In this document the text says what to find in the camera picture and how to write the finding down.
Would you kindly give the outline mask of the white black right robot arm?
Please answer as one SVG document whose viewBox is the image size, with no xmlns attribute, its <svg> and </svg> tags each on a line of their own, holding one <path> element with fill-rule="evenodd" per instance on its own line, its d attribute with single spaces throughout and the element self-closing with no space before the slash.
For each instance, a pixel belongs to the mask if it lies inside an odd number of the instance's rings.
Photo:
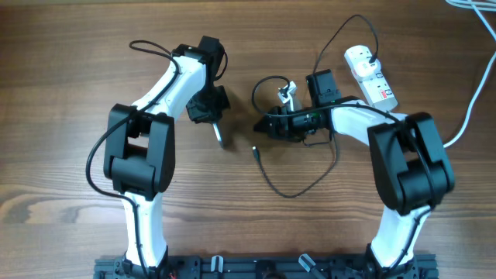
<svg viewBox="0 0 496 279">
<path fill-rule="evenodd" d="M 455 176 L 430 114 L 387 112 L 344 97 L 330 69 L 307 76 L 312 104 L 298 105 L 296 85 L 279 88 L 280 106 L 264 112 L 253 127 L 275 140 L 300 143 L 327 129 L 333 140 L 341 134 L 368 146 L 374 181 L 384 211 L 377 235 L 359 264 L 344 267 L 363 278 L 422 278 L 413 247 L 426 219 L 455 185 Z"/>
</svg>

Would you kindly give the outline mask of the Galaxy S25 smartphone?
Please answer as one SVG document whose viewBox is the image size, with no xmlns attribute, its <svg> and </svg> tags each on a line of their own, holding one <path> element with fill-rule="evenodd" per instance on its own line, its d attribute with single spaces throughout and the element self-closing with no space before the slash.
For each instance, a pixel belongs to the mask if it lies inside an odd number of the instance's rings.
<svg viewBox="0 0 496 279">
<path fill-rule="evenodd" d="M 222 132 L 221 132 L 221 129 L 219 127 L 219 124 L 217 122 L 215 122 L 215 123 L 212 124 L 212 127 L 214 129 L 215 136 L 216 136 L 216 139 L 217 139 L 220 147 L 224 149 L 225 148 L 225 145 L 224 145 L 224 142 L 223 142 Z"/>
</svg>

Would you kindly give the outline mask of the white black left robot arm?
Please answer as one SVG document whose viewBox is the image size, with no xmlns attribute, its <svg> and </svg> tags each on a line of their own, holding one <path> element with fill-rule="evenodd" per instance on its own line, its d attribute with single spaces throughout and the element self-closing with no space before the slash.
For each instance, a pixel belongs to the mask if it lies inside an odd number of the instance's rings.
<svg viewBox="0 0 496 279">
<path fill-rule="evenodd" d="M 216 127 L 230 107 L 224 87 L 215 85 L 228 64 L 219 39 L 203 36 L 197 46 L 173 50 L 157 44 L 151 52 L 168 59 L 168 69 L 142 98 L 112 107 L 85 166 L 89 186 L 124 205 L 128 247 L 114 262 L 116 275 L 130 278 L 174 274 L 161 218 L 175 169 L 175 123 L 186 111 L 192 122 Z"/>
</svg>

